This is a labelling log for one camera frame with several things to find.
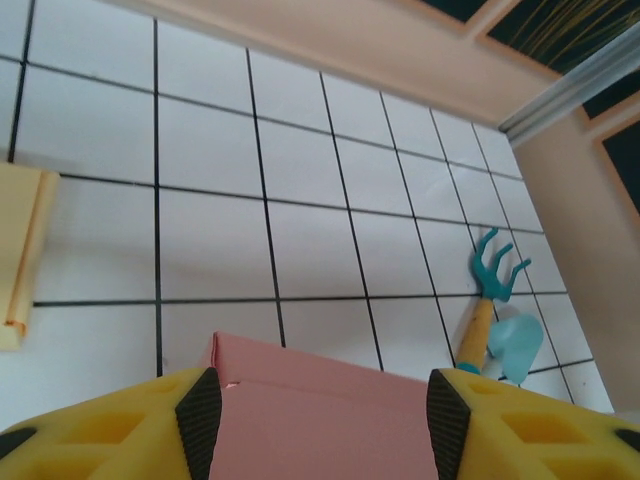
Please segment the pink box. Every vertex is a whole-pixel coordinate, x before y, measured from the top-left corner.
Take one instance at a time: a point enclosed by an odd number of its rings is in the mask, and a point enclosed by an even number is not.
[[[436,480],[427,384],[215,333],[222,420],[210,479]]]

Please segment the beige wall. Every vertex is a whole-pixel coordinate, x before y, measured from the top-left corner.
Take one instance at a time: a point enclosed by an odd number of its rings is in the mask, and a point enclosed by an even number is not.
[[[404,7],[398,0],[111,1],[491,125],[551,83],[473,40],[511,0],[492,3],[466,33],[407,8],[407,0]]]
[[[639,217],[593,147],[615,121],[587,131],[583,120],[566,117],[516,156],[611,401],[616,411],[638,409]]]

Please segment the white tile floor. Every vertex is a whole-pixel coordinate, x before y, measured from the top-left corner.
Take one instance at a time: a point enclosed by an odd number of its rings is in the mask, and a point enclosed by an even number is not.
[[[64,178],[0,429],[192,366],[215,330],[424,380],[488,226],[518,247],[502,273],[533,258],[496,306],[544,320],[523,387],[611,410],[502,134],[102,3],[30,5],[0,3],[0,156]]]

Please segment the toy garden rake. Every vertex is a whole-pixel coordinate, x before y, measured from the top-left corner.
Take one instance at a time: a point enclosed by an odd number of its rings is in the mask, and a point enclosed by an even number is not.
[[[489,328],[491,327],[491,318],[493,317],[493,301],[498,299],[502,302],[508,302],[509,298],[511,298],[511,291],[513,290],[513,284],[516,281],[518,273],[531,263],[531,260],[527,259],[517,265],[511,271],[511,277],[508,282],[503,285],[498,279],[498,267],[500,266],[502,257],[513,248],[513,243],[509,243],[501,248],[496,253],[489,267],[486,267],[482,263],[482,255],[487,248],[487,244],[497,234],[498,229],[493,228],[480,239],[476,253],[471,261],[471,270],[480,285],[482,297],[476,304],[473,318],[467,326],[456,358],[457,368],[478,374],[484,365],[484,356],[489,341]]]

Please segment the yellow object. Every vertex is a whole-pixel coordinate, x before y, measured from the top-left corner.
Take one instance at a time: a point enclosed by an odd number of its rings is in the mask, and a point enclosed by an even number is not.
[[[0,435],[0,478],[206,480],[221,402],[194,368],[32,418]]]
[[[58,174],[0,163],[0,350],[26,335]]]
[[[431,373],[427,420],[440,480],[640,479],[638,426],[461,370]]]
[[[493,318],[493,302],[488,298],[481,298],[473,311],[473,318],[464,333],[464,338],[458,349],[456,364],[467,364],[475,367],[480,373],[484,366],[484,357],[489,342],[489,329]]]

